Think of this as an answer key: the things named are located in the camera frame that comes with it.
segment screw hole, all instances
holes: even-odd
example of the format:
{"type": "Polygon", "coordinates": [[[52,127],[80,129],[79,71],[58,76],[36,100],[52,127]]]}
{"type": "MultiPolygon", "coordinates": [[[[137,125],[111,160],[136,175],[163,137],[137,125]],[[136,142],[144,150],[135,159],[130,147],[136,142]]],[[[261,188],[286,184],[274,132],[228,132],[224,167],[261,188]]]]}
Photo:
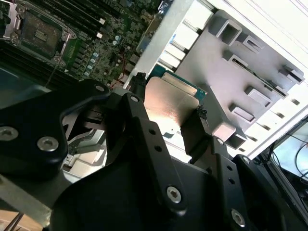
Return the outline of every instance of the screw hole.
{"type": "Polygon", "coordinates": [[[2,133],[1,133],[2,136],[11,136],[13,135],[11,131],[9,130],[4,130],[2,133]]]}
{"type": "Polygon", "coordinates": [[[138,99],[137,97],[135,97],[135,96],[131,96],[130,98],[131,98],[131,100],[133,100],[133,101],[135,101],[135,102],[138,102],[138,101],[139,101],[139,99],[138,99]]]}
{"type": "Polygon", "coordinates": [[[156,132],[153,129],[150,129],[149,133],[151,133],[152,135],[156,135],[156,132]]]}
{"type": "Polygon", "coordinates": [[[162,148],[161,148],[160,146],[155,146],[154,148],[155,148],[155,150],[158,151],[158,152],[161,152],[161,151],[162,151],[162,148]]]}
{"type": "Polygon", "coordinates": [[[232,178],[228,178],[228,180],[231,184],[235,184],[235,181],[232,178]]]}
{"type": "Polygon", "coordinates": [[[46,141],[44,141],[44,144],[45,144],[46,146],[48,146],[48,147],[53,146],[53,142],[52,142],[52,141],[50,141],[50,140],[46,140],[46,141]]]}

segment cable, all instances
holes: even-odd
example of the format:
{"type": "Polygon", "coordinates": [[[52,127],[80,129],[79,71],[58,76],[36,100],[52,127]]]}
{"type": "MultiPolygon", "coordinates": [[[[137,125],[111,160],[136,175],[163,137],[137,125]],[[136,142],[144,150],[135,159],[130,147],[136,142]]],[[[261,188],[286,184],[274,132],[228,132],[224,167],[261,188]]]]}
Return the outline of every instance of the cable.
{"type": "Polygon", "coordinates": [[[278,163],[278,165],[279,165],[279,168],[280,168],[280,170],[282,171],[282,167],[281,167],[281,164],[280,164],[280,161],[279,161],[279,159],[278,159],[278,157],[277,157],[277,155],[275,154],[275,152],[273,151],[273,155],[274,155],[274,157],[276,157],[276,159],[277,159],[277,163],[278,163]]]}
{"type": "Polygon", "coordinates": [[[298,172],[299,172],[300,174],[302,174],[302,176],[301,176],[300,178],[303,178],[304,176],[306,176],[306,175],[308,174],[308,171],[307,171],[306,173],[302,173],[302,172],[299,170],[298,165],[297,165],[298,154],[299,154],[299,152],[300,152],[307,144],[308,144],[308,142],[305,142],[305,144],[304,144],[303,146],[301,146],[301,147],[298,149],[298,151],[297,151],[297,153],[296,153],[296,155],[295,155],[295,166],[296,166],[296,169],[298,170],[298,172]]]}
{"type": "MultiPolygon", "coordinates": [[[[279,167],[280,167],[280,170],[282,171],[282,167],[281,167],[281,164],[280,164],[280,161],[279,161],[278,156],[275,154],[275,152],[273,152],[273,155],[276,157],[277,162],[278,162],[279,167]]],[[[302,203],[304,209],[305,209],[306,212],[308,213],[308,209],[307,209],[306,203],[304,202],[303,198],[299,195],[299,193],[298,193],[297,191],[296,191],[296,193],[297,193],[297,195],[298,195],[298,197],[299,197],[299,200],[300,200],[300,202],[302,203]]]]}
{"type": "Polygon", "coordinates": [[[288,135],[288,136],[291,136],[291,137],[293,137],[293,138],[295,138],[295,139],[297,139],[297,140],[299,140],[299,141],[302,141],[302,142],[304,142],[304,143],[308,143],[307,141],[303,141],[303,140],[301,140],[300,138],[298,138],[298,137],[296,137],[296,136],[293,136],[293,135],[291,135],[291,134],[288,134],[288,133],[287,133],[287,135],[288,135]]]}
{"type": "Polygon", "coordinates": [[[110,89],[113,89],[113,87],[115,86],[115,84],[117,84],[118,82],[120,82],[120,81],[124,78],[124,71],[125,71],[125,65],[126,65],[126,59],[125,59],[124,53],[125,53],[125,51],[124,51],[123,54],[122,54],[122,58],[123,58],[122,74],[123,74],[123,76],[122,76],[121,78],[119,78],[119,79],[117,80],[117,82],[115,82],[115,83],[110,87],[110,89]]]}
{"type": "Polygon", "coordinates": [[[23,213],[18,213],[3,231],[9,231],[9,230],[14,231],[21,218],[23,218],[23,215],[24,215],[23,213]]]}

